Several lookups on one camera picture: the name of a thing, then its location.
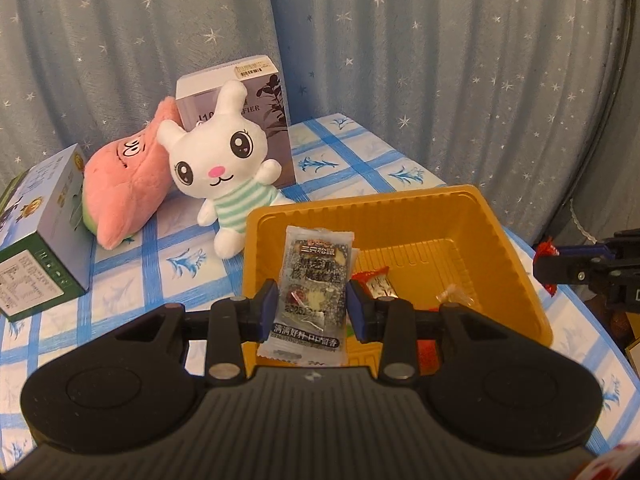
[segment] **blue and white checkered tablecloth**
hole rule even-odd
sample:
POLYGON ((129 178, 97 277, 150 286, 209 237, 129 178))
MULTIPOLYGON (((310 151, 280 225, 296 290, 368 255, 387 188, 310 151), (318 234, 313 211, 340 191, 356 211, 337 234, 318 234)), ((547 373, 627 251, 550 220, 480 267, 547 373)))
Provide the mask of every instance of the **blue and white checkered tablecloth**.
MULTIPOLYGON (((336 114, 290 129, 298 184, 290 198, 320 200, 442 186, 425 168, 349 118, 336 114)), ((221 261, 213 251, 217 225, 195 225, 200 201, 174 193, 141 232, 114 251, 95 249, 89 293, 29 319, 0 319, 1 466, 33 447, 20 414, 24 381, 44 363, 169 301, 203 309, 239 294, 242 257, 221 261)), ((532 250, 508 233, 531 276, 532 250)), ((551 298, 533 277, 554 331, 553 348, 592 370, 604 391, 589 445, 604 452, 640 440, 640 381, 587 308, 565 286, 551 298)), ((204 344, 194 343, 187 368, 204 370, 204 344)))

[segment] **orange plastic basket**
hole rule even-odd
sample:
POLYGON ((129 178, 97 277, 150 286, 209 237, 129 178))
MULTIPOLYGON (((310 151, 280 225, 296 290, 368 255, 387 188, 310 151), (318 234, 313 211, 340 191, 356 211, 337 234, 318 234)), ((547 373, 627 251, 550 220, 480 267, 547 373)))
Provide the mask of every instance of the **orange plastic basket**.
MULTIPOLYGON (((267 278, 278 279, 287 226, 353 231, 360 249, 355 271, 389 266, 398 296, 415 308, 438 306, 436 296, 455 284, 488 317, 549 346, 551 326, 518 256, 488 203, 473 186, 339 198, 264 207, 248 217, 242 290, 253 296, 267 278)), ((255 364, 285 365, 256 356, 255 364)), ((350 365, 377 373, 380 344, 347 341, 350 365)))

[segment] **striped shirt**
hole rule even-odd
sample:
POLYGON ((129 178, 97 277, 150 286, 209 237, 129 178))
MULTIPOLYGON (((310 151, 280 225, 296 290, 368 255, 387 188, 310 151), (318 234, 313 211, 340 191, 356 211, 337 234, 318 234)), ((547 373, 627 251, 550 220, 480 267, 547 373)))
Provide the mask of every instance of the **striped shirt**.
POLYGON ((273 186, 260 184, 254 179, 247 180, 237 189, 215 199, 220 228, 232 229, 237 233, 246 231, 246 217, 257 207, 271 205, 278 195, 273 186))

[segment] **rabbit head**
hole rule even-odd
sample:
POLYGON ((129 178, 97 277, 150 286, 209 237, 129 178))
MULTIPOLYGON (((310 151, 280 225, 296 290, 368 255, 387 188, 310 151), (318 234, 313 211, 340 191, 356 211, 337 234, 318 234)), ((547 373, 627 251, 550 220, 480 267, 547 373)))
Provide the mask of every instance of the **rabbit head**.
POLYGON ((246 88, 232 79, 222 85, 213 116, 185 132, 163 121, 158 141, 169 153, 172 177, 186 195, 216 199, 254 177, 267 156, 267 137, 242 116, 246 88))

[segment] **white rabbit plush toy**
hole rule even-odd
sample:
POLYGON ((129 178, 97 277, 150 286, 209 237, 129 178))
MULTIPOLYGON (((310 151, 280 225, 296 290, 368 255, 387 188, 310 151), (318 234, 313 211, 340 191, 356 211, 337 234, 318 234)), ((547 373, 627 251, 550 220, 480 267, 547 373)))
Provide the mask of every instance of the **white rabbit plush toy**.
POLYGON ((158 141, 169 153, 172 176, 184 194, 203 198, 198 224, 220 222, 214 248, 231 258, 244 248, 246 217, 255 208, 293 203, 272 184, 282 171, 267 156, 267 136, 242 117, 244 84, 227 81, 218 93, 213 116, 187 133, 171 120, 158 128, 158 141))

